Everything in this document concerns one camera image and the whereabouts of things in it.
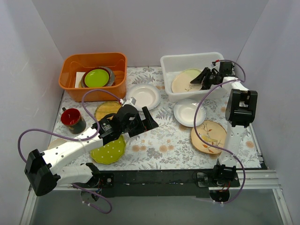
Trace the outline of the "cream plate with twig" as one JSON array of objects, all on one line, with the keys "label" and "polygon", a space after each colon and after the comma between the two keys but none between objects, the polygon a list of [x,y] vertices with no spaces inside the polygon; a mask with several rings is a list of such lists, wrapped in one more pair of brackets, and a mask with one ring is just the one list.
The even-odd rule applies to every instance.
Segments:
[{"label": "cream plate with twig", "polygon": [[191,84],[190,82],[195,79],[202,70],[197,68],[190,68],[182,71],[178,74],[171,85],[173,93],[184,93],[184,92],[192,92],[198,91],[201,89],[201,84]]}]

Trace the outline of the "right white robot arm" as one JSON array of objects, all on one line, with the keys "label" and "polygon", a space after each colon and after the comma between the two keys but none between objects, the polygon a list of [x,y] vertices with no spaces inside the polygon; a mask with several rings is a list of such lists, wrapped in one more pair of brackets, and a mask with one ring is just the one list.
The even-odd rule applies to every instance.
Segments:
[{"label": "right white robot arm", "polygon": [[219,87],[230,94],[225,111],[227,134],[223,147],[218,146],[215,141],[204,140],[199,133],[196,133],[205,146],[222,151],[213,169],[207,172],[197,172],[196,179],[201,188],[222,187],[222,191],[225,191],[238,181],[236,165],[241,161],[237,154],[247,127],[255,119],[258,93],[245,88],[243,83],[246,79],[240,79],[235,75],[234,67],[238,65],[237,62],[232,60],[212,62],[213,67],[217,64],[219,64],[219,69],[206,67],[191,81],[192,84],[200,83],[202,89],[207,90],[209,94]]}]

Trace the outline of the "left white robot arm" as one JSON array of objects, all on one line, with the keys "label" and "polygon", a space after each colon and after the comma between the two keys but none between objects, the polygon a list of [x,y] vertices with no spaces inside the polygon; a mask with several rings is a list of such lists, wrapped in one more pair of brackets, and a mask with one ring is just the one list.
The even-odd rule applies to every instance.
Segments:
[{"label": "left white robot arm", "polygon": [[142,112],[145,116],[143,120],[134,106],[123,105],[117,113],[106,115],[74,141],[43,152],[37,149],[31,151],[24,172],[35,194],[43,196],[59,185],[71,183],[96,187],[100,181],[100,171],[92,163],[70,168],[66,166],[81,155],[116,141],[122,134],[133,137],[159,126],[147,107],[143,107]]}]

